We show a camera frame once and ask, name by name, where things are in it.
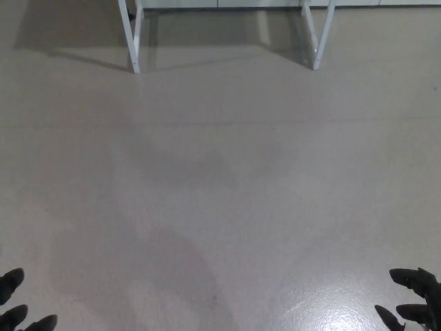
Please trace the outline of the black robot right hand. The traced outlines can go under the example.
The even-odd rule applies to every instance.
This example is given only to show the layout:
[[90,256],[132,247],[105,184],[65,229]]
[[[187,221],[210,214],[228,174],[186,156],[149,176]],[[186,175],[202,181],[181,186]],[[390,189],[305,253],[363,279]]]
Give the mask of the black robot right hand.
[[440,282],[425,269],[394,268],[391,279],[425,300],[424,304],[402,304],[396,312],[404,319],[401,323],[394,313],[375,305],[374,308],[388,330],[440,330]]

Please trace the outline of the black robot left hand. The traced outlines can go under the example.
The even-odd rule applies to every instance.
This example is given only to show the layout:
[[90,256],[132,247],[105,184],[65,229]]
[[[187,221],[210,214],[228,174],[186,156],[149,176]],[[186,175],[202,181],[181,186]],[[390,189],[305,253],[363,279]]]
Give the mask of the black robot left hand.
[[[18,287],[25,279],[23,268],[13,269],[1,275],[1,306],[5,305],[16,292]],[[26,331],[53,331],[58,324],[58,316],[51,314],[38,321],[34,321],[26,328],[19,326],[28,316],[28,306],[26,304],[16,305],[15,307],[1,313],[1,331],[26,330]]]

